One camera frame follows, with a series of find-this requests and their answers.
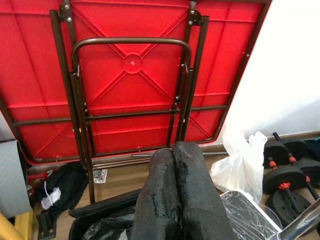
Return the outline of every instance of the black dumbbell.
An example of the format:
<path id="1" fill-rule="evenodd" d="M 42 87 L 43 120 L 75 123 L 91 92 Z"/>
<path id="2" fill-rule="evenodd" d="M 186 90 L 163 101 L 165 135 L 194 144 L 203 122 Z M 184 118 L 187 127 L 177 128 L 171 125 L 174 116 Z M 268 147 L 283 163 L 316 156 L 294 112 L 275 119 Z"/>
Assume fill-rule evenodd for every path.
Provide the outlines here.
<path id="1" fill-rule="evenodd" d="M 306 175 L 301 169 L 295 166 L 289 165 L 281 168 L 277 167 L 274 159 L 284 163 L 285 160 L 288 161 L 289 156 L 287 148 L 280 142 L 267 142 L 263 154 L 264 166 L 266 167 L 268 162 L 268 165 L 272 169 L 263 176 L 263 192 L 266 194 L 273 194 L 277 190 L 283 191 L 293 209 L 298 214 L 302 213 L 303 209 L 297 204 L 292 190 L 301 189 L 305 186 Z"/>
<path id="2" fill-rule="evenodd" d="M 278 142 L 281 141 L 276 132 L 273 133 L 273 136 Z M 307 144 L 302 140 L 294 140 L 293 142 L 287 141 L 287 145 L 285 146 L 288 150 L 289 162 L 304 172 L 306 175 L 305 186 L 308 188 L 313 198 L 317 200 L 319 195 L 312 183 L 316 184 L 320 181 L 320 162 L 304 157 L 308 152 L 308 148 Z"/>

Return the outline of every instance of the white plastic bag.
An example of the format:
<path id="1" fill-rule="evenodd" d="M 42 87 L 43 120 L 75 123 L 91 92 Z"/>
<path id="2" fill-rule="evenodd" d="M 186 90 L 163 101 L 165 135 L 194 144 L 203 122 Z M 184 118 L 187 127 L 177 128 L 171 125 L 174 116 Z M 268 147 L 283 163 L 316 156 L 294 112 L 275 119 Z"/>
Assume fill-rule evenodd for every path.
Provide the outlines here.
<path id="1" fill-rule="evenodd" d="M 223 146 L 229 156 L 212 164 L 210 175 L 222 192 L 241 189 L 259 204 L 262 198 L 264 176 L 264 146 L 267 137 L 261 132 L 246 141 L 242 132 L 225 133 Z"/>

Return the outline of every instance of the floor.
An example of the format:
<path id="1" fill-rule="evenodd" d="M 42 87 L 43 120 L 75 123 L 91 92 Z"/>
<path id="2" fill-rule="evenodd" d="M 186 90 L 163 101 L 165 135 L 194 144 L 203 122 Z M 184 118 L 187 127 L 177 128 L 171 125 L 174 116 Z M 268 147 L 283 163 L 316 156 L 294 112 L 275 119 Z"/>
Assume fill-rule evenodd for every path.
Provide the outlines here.
<path id="1" fill-rule="evenodd" d="M 207 157 L 208 167 L 211 164 L 223 156 Z M 136 189 L 143 187 L 145 180 L 148 176 L 148 164 L 140 164 L 134 166 L 118 167 L 111 168 L 108 170 L 107 180 L 105 184 L 95 184 L 95 199 L 96 201 L 105 200 L 120 194 L 124 194 Z M 312 196 L 306 189 L 300 190 L 300 193 L 303 194 L 311 203 L 314 202 Z M 264 195 L 262 202 L 264 203 L 268 198 L 267 195 Z M 87 206 L 90 204 L 89 200 L 89 189 L 85 189 L 83 196 L 76 208 Z M 38 206 L 35 208 L 35 214 L 40 213 L 41 207 Z M 56 228 L 56 240 L 67 240 L 69 236 L 69 230 L 72 225 L 74 218 L 68 215 L 68 211 L 63 212 L 57 220 Z M 38 236 L 38 222 L 34 218 L 33 220 L 33 231 L 32 239 L 36 240 Z M 309 233 L 308 235 L 299 238 L 300 240 L 320 240 L 316 231 Z"/>

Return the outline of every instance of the metal frame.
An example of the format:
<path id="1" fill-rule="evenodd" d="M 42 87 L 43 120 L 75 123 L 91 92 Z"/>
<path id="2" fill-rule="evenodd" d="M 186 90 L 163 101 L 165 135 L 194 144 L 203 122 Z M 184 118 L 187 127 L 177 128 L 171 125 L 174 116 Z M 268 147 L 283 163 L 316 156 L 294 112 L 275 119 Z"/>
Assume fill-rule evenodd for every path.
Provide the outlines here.
<path id="1" fill-rule="evenodd" d="M 105 119 L 115 119 L 115 118 L 129 118 L 129 117 L 139 117 L 139 116 L 152 116 L 152 115 L 162 115 L 170 114 L 170 125 L 168 131 L 168 137 L 166 145 L 155 146 L 150 148 L 141 148 L 139 152 L 157 150 L 163 147 L 169 147 L 172 139 L 173 126 L 175 115 L 179 114 L 179 123 L 177 128 L 176 141 L 183 141 L 186 137 L 187 126 L 189 122 L 189 117 L 191 112 L 200 112 L 200 111 L 210 111 L 210 110 L 223 110 L 223 115 L 218 125 L 217 130 L 213 133 L 211 138 L 208 138 L 204 141 L 198 142 L 199 144 L 207 143 L 218 137 L 220 133 L 222 124 L 227 116 L 229 111 L 233 96 L 237 90 L 238 84 L 242 77 L 242 74 L 245 70 L 249 56 L 253 50 L 254 44 L 256 42 L 257 36 L 261 29 L 262 23 L 265 19 L 265 16 L 268 12 L 272 0 L 242 0 L 241 2 L 252 2 L 252 3 L 264 3 L 264 7 L 260 14 L 260 17 L 255 25 L 253 33 L 251 35 L 248 47 L 244 53 L 244 57 L 241 61 L 239 70 L 236 74 L 235 83 L 233 84 L 232 90 L 227 100 L 226 105 L 215 105 L 215 106 L 206 106 L 206 107 L 194 107 L 192 108 L 192 101 L 194 97 L 194 92 L 197 84 L 197 76 L 199 72 L 199 67 L 201 64 L 201 58 L 206 38 L 206 32 L 208 28 L 209 17 L 201 16 L 198 11 L 196 11 L 196 1 L 190 1 L 190 9 L 186 21 L 186 31 L 184 36 L 184 41 L 178 39 L 168 39 L 168 38 L 145 38 L 145 37 L 125 37 L 125 38 L 90 38 L 85 39 L 80 42 L 76 42 L 76 33 L 75 27 L 72 19 L 72 9 L 69 0 L 64 0 L 64 4 L 60 5 L 59 11 L 51 10 L 49 12 L 51 18 L 51 25 L 54 34 L 54 40 L 56 44 L 58 59 L 60 63 L 63 83 L 65 87 L 65 92 L 67 96 L 68 106 L 70 110 L 70 117 L 60 117 L 52 119 L 35 119 L 35 120 L 26 120 L 26 121 L 14 121 L 10 116 L 10 113 L 6 109 L 6 105 L 2 99 L 0 99 L 0 109 L 9 124 L 14 136 L 21 144 L 25 155 L 29 160 L 32 160 L 37 163 L 52 163 L 52 162 L 61 162 L 67 160 L 76 160 L 80 159 L 83 167 L 87 169 L 89 174 L 89 179 L 92 179 L 92 170 L 101 169 L 101 168 L 112 168 L 125 165 L 139 164 L 146 162 L 146 159 L 133 159 L 126 161 L 113 161 L 106 162 L 101 164 L 92 164 L 92 157 L 102 157 L 102 156 L 114 156 L 120 154 L 130 154 L 136 153 L 136 149 L 129 149 L 126 151 L 117 151 L 117 152 L 95 152 L 93 134 L 91 130 L 91 121 L 95 120 L 105 120 Z M 69 66 L 67 62 L 67 54 L 65 50 L 65 43 L 61 30 L 61 22 L 66 22 L 69 29 L 70 41 L 73 46 L 72 49 L 72 68 L 73 71 L 69 71 Z M 195 61 L 193 68 L 190 67 L 190 59 L 188 57 L 191 55 L 191 50 L 189 48 L 188 42 L 190 38 L 192 26 L 200 26 L 200 34 L 198 38 L 198 45 L 196 48 Z M 156 111 L 144 111 L 144 112 L 127 112 L 127 113 L 116 113 L 116 114 L 107 114 L 107 115 L 96 115 L 91 116 L 88 113 L 87 101 L 83 86 L 83 81 L 81 80 L 80 67 L 78 67 L 78 50 L 86 45 L 93 44 L 121 44 L 121 43 L 155 43 L 155 44 L 175 44 L 180 45 L 184 48 L 182 53 L 180 70 L 178 76 L 178 83 L 175 98 L 173 99 L 172 108 L 168 110 L 156 110 Z M 27 147 L 24 145 L 22 138 L 19 133 L 19 127 L 27 125 L 37 125 L 37 124 L 54 124 L 54 123 L 66 123 L 70 122 L 74 128 L 75 141 L 78 150 L 78 156 L 68 156 L 60 158 L 46 158 L 46 159 L 36 159 L 31 156 L 28 152 Z M 90 187 L 90 201 L 94 202 L 94 192 L 93 192 L 93 182 L 89 181 Z"/>

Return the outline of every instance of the white wall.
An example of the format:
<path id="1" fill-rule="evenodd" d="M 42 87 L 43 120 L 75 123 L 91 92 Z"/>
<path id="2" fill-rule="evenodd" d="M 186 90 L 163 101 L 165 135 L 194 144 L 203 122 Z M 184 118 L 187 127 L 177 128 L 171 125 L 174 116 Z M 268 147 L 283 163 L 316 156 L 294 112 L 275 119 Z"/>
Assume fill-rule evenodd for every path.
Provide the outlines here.
<path id="1" fill-rule="evenodd" d="M 320 130 L 320 0 L 273 0 L 222 133 Z"/>

